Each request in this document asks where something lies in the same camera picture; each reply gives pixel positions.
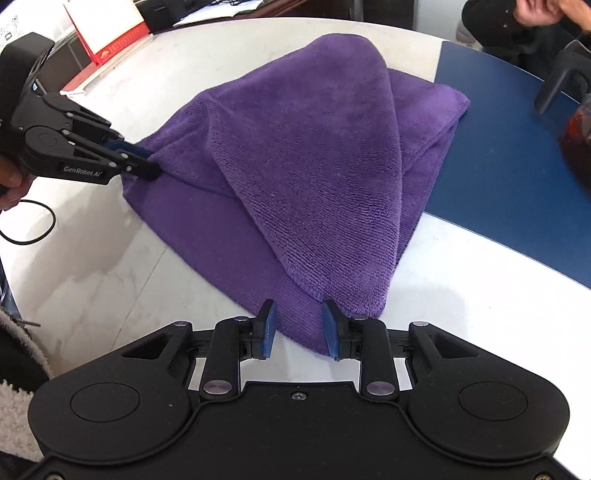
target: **white paper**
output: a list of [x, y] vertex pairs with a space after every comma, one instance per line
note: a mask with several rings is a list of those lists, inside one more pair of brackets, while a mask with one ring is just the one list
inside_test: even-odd
[[8, 22], [0, 25], [0, 51], [10, 42], [25, 34], [18, 16], [15, 15]]
[[240, 12], [248, 12], [256, 10], [258, 6], [263, 3], [263, 0], [249, 0], [248, 2], [239, 5], [231, 5], [230, 3], [222, 2], [217, 5], [208, 5], [200, 8], [196, 12], [187, 15], [185, 18], [175, 23], [175, 27], [186, 25], [188, 23], [202, 22], [204, 20], [212, 20], [214, 18], [233, 17]]
[[92, 53], [144, 21], [133, 0], [67, 0], [64, 6]]

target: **microfiber towel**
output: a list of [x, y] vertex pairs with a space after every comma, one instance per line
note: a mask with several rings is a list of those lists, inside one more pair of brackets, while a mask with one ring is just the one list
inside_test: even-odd
[[199, 93], [140, 142], [164, 174], [124, 180], [147, 224], [250, 312], [327, 354], [321, 302], [379, 316], [469, 101], [331, 34]]

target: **silver circular cap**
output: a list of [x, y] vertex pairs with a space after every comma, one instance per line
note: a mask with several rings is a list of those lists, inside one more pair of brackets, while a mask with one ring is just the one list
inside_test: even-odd
[[232, 384], [225, 380], [210, 380], [203, 386], [203, 389], [205, 393], [210, 395], [225, 395], [232, 390]]
[[375, 395], [376, 397], [387, 397], [392, 395], [396, 389], [390, 382], [371, 382], [365, 387], [368, 393]]

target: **red liquid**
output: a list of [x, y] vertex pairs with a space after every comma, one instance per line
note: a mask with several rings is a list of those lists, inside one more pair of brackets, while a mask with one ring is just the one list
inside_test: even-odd
[[564, 137], [559, 140], [566, 164], [591, 194], [591, 146], [581, 132], [583, 116], [583, 111], [578, 111], [570, 120]]

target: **desk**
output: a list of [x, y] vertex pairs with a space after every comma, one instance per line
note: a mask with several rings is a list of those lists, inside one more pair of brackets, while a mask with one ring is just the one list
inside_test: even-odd
[[[437, 38], [355, 22], [260, 19], [157, 36], [76, 100], [137, 141], [201, 90], [333, 32], [368, 37], [389, 67], [435, 79], [442, 44]], [[118, 179], [107, 187], [38, 179], [30, 198], [54, 208], [56, 230], [31, 247], [2, 241], [0, 255], [23, 316], [42, 324], [36, 335], [57, 372], [175, 320], [208, 329], [246, 313], [142, 224], [121, 198]], [[22, 205], [2, 215], [0, 228], [22, 238], [43, 231], [48, 221]], [[565, 275], [425, 214], [381, 318], [399, 329], [429, 321], [555, 383], [571, 407], [556, 457], [590, 478], [589, 305], [591, 291]], [[245, 381], [351, 380], [359, 366], [321, 358], [278, 335], [272, 358], [244, 362], [242, 373]]]

